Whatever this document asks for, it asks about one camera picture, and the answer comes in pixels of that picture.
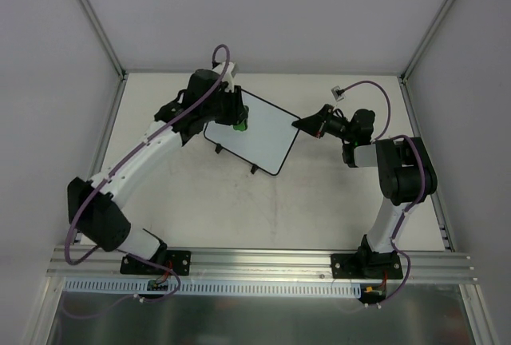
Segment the green bone-shaped whiteboard eraser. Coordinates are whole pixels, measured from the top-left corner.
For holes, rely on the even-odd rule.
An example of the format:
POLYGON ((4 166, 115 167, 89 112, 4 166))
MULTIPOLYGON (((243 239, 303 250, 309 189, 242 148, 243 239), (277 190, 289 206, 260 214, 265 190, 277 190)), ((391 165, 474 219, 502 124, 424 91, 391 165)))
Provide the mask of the green bone-shaped whiteboard eraser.
POLYGON ((248 115, 249 115, 249 108, 245 105, 244 110, 240 113, 239 120, 235 125, 232 126, 232 128, 235 131, 244 132, 248 129, 248 115))

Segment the black-framed whiteboard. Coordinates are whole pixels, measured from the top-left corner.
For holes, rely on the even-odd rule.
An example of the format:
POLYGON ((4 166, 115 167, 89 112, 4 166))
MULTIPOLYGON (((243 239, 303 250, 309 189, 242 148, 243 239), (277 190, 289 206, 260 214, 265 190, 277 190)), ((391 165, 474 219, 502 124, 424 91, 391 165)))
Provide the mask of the black-framed whiteboard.
POLYGON ((261 170, 271 176, 280 173, 299 130, 292 125, 298 116, 248 91, 242 92, 248 107, 248 127, 244 131, 210 122, 204 137, 216 152, 230 152, 248 162, 251 172, 261 170))

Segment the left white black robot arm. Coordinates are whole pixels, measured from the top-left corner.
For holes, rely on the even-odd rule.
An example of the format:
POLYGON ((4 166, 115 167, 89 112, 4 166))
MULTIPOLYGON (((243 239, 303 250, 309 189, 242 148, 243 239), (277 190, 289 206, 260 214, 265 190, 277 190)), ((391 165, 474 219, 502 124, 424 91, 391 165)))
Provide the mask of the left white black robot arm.
POLYGON ((88 180, 74 178, 67 187, 69 223, 73 230, 106 252, 130 255, 150 273, 167 263, 167 246, 144 228, 135 227, 123 213, 136 187, 171 153, 183 148, 215 122, 245 129, 248 108, 233 78, 232 62, 198 69, 175 100, 163 105, 137 145, 117 163, 88 180))

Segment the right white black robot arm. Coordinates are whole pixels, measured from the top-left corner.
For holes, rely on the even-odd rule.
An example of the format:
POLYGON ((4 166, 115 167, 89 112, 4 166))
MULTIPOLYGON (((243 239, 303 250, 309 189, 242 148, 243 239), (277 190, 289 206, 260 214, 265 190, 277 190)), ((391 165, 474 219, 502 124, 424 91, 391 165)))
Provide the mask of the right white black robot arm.
POLYGON ((436 192, 438 178, 420 137, 398 135, 372 141, 375 113, 359 109, 351 119, 331 105, 300 118, 292 126, 310 136, 332 135, 343 142, 343 162, 351 168, 376 168, 382 204, 362 245, 369 251, 357 259, 358 270, 376 277, 386 267, 383 254, 397 249, 406 218, 418 204, 436 192))

